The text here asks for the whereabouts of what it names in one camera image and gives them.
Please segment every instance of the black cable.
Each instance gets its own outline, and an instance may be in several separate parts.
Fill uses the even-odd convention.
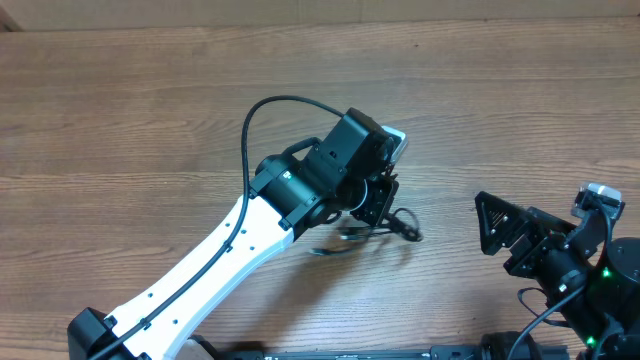
[[[524,299],[522,298],[522,296],[524,295],[524,293],[526,293],[527,291],[530,290],[536,290],[541,292],[542,294],[544,294],[544,296],[547,296],[547,294],[544,292],[544,290],[539,289],[539,288],[524,288],[524,289],[520,289],[518,290],[518,301],[520,301],[520,304],[522,304],[522,306],[524,306],[525,308],[527,308],[527,310],[529,310],[530,313],[532,313],[535,317],[538,317],[540,315],[538,315],[535,311],[533,311],[532,308],[530,308],[525,302]],[[551,325],[551,326],[560,326],[560,327],[566,327],[566,328],[570,328],[569,323],[566,321],[561,321],[561,320],[548,320],[548,319],[544,319],[542,320],[545,324]]]
[[[320,139],[318,139],[317,137],[310,137],[308,139],[299,141],[291,146],[289,146],[288,148],[286,148],[283,152],[282,155],[293,155],[295,153],[297,153],[300,150],[304,150],[308,147],[311,147],[313,145],[316,144],[320,144]]]
[[[509,350],[509,355],[507,356],[507,360],[511,360],[511,357],[513,357],[513,354],[515,353],[515,350],[518,347],[518,345],[522,342],[522,340],[527,335],[529,335],[529,333],[531,332],[531,330],[533,330],[533,328],[538,326],[538,324],[540,324],[544,319],[548,318],[549,315],[551,315],[554,312],[558,311],[560,308],[562,308],[564,305],[566,305],[569,301],[573,300],[578,295],[580,295],[582,293],[582,291],[584,290],[584,288],[585,288],[584,286],[578,288],[577,290],[572,292],[569,296],[567,296],[566,298],[558,301],[558,303],[556,303],[552,307],[550,307],[547,310],[545,310],[542,314],[540,314],[540,316],[538,316],[531,323],[529,323],[529,325],[527,325],[522,330],[522,332],[520,333],[520,335],[518,336],[516,341],[513,343],[513,346],[511,347],[511,350]]]
[[[382,235],[389,235],[389,234],[393,234],[393,231],[389,230],[389,231],[380,231],[380,232],[372,232],[369,236],[367,236],[369,239],[371,239],[372,237],[376,237],[376,236],[382,236]]]
[[[367,242],[369,242],[369,238],[361,239],[362,241],[355,243],[353,246],[350,246],[346,249],[342,250],[331,250],[331,249],[318,249],[313,248],[309,250],[310,254],[318,255],[318,256],[335,256],[335,255],[345,255],[354,252],[355,250],[363,247]]]
[[[397,208],[396,211],[393,212],[393,216],[396,216],[399,212],[406,212],[407,214],[409,214],[409,216],[411,216],[411,218],[413,219],[415,230],[420,231],[420,221],[418,221],[418,217],[413,213],[413,211],[407,208]]]
[[[606,251],[609,247],[611,247],[611,242],[613,242],[613,226],[611,225],[611,218],[607,216],[604,204],[601,201],[595,201],[595,206],[596,209],[600,211],[600,215],[602,215],[605,227],[604,246],[602,247],[602,252],[600,253],[600,259],[598,260],[598,262],[600,262],[605,259]]]
[[[613,242],[613,226],[611,226],[611,219],[609,218],[609,216],[607,216],[607,213],[605,212],[605,208],[604,208],[604,204],[601,201],[596,201],[596,208],[600,211],[600,214],[602,215],[602,218],[604,220],[604,225],[605,225],[605,239],[604,239],[604,246],[602,247],[602,252],[600,253],[600,259],[598,260],[598,263],[600,263],[601,261],[604,261],[604,259],[606,259],[606,251],[608,248],[610,248],[611,243]],[[602,351],[602,345],[605,341],[607,341],[607,339],[609,338],[611,334],[607,334],[607,332],[603,332],[602,335],[600,335],[600,339],[598,339],[598,343],[596,344],[596,347],[593,350],[593,353],[591,355],[591,359],[592,360],[596,360],[598,359],[598,357],[600,356],[600,351]]]
[[[306,103],[306,104],[317,106],[317,107],[319,107],[319,108],[321,108],[323,110],[326,110],[326,111],[328,111],[330,113],[333,113],[336,116],[339,116],[341,118],[344,117],[343,113],[339,112],[338,110],[336,110],[336,109],[334,109],[332,107],[329,107],[329,106],[327,106],[325,104],[322,104],[320,102],[317,102],[315,100],[311,100],[311,99],[307,99],[307,98],[304,98],[304,97],[301,97],[301,96],[295,96],[295,95],[272,96],[272,97],[268,97],[266,99],[262,99],[262,100],[258,101],[255,105],[253,105],[251,110],[249,110],[249,113],[247,113],[247,116],[244,119],[244,124],[242,125],[242,135],[241,135],[241,138],[240,138],[240,155],[242,157],[242,184],[243,184],[242,207],[240,208],[240,215],[238,216],[238,222],[236,223],[235,227],[231,231],[231,234],[229,235],[227,240],[223,243],[223,245],[220,247],[220,249],[215,253],[215,255],[213,255],[213,257],[200,270],[198,270],[198,272],[195,275],[193,275],[186,283],[184,283],[184,285],[182,285],[175,293],[173,293],[171,296],[169,296],[169,298],[167,298],[167,300],[162,302],[162,304],[160,304],[160,306],[158,306],[155,310],[153,310],[149,315],[147,315],[146,317],[142,318],[138,324],[136,324],[134,327],[129,329],[129,331],[124,333],[120,338],[118,338],[118,340],[116,340],[115,342],[109,344],[107,347],[105,347],[104,349],[102,349],[101,351],[99,351],[95,355],[93,355],[90,358],[90,360],[101,360],[101,359],[103,359],[105,356],[109,355],[117,347],[119,347],[125,341],[127,341],[135,333],[137,333],[138,331],[142,330],[143,328],[145,328],[149,324],[151,324],[151,321],[153,319],[155,319],[156,316],[158,316],[160,313],[162,313],[162,311],[164,311],[169,305],[171,305],[171,303],[173,303],[177,298],[182,296],[182,294],[184,294],[185,291],[187,291],[194,283],[196,283],[218,261],[218,259],[225,252],[230,251],[232,249],[231,248],[231,243],[233,242],[233,240],[235,239],[236,235],[238,235],[238,232],[240,232],[240,229],[242,228],[242,223],[244,222],[244,218],[247,215],[247,208],[249,206],[249,155],[248,155],[248,151],[247,151],[247,138],[248,138],[248,135],[249,135],[249,123],[251,122],[251,118],[253,118],[253,114],[260,107],[262,107],[263,105],[268,104],[270,102],[281,101],[281,100],[291,100],[291,101],[303,102],[303,103]]]

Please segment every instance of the wooden table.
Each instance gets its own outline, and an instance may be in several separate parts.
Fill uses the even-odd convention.
[[[84,307],[111,311],[169,270],[241,190],[240,127],[276,94],[356,107],[406,131],[396,237],[319,258],[331,226],[269,261],[198,329],[290,351],[477,343],[531,315],[507,255],[480,252],[473,197],[571,219],[584,180],[640,235],[640,20],[447,21],[0,35],[0,357],[66,359]],[[252,168],[336,119],[260,110]],[[541,296],[527,296],[543,308]],[[583,348],[540,326],[546,344]]]

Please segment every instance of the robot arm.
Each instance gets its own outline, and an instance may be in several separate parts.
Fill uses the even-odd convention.
[[[204,266],[229,237],[238,221],[241,203],[239,199],[222,224],[158,282],[108,315],[117,320],[112,328],[115,336],[124,335]],[[242,280],[293,243],[293,230],[278,226],[280,219],[280,214],[261,197],[250,200],[233,249],[148,327],[124,343],[134,358],[145,353],[151,359],[173,359],[196,327]]]
[[[557,308],[588,347],[579,359],[640,358],[640,240],[611,239],[624,205],[619,191],[584,184],[571,211],[581,219],[576,226],[485,192],[476,196],[483,253],[508,248],[509,275],[538,281],[548,311]],[[588,259],[602,242],[593,266]],[[544,320],[538,316],[520,338]]]
[[[274,99],[313,104],[287,96],[256,104],[243,128],[243,165],[248,120]],[[340,115],[324,141],[304,140],[263,160],[250,185],[245,183],[246,213],[242,196],[222,224],[157,283],[108,316],[89,308],[78,315],[67,330],[70,358],[173,359],[242,280],[332,214],[348,211],[371,228],[387,219],[389,228],[419,241],[417,229],[398,224],[389,214],[398,188],[391,172],[406,147],[405,134],[383,128],[355,109]],[[308,147],[304,159],[293,156]]]

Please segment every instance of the wood grain surface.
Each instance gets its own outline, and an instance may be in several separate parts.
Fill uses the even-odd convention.
[[[507,255],[480,251],[473,197],[571,219],[608,183],[640,235],[640,19],[0,34],[0,358],[66,359],[66,326],[111,311],[196,246],[241,191],[244,115],[296,94],[409,134],[395,206],[425,241],[343,257],[330,226],[251,275],[198,333],[222,348],[424,348],[520,330]],[[256,115],[251,167],[336,119],[297,103]],[[537,310],[543,299],[527,297]],[[535,338],[583,348],[567,329]]]
[[[0,0],[25,31],[636,16],[639,0]]]

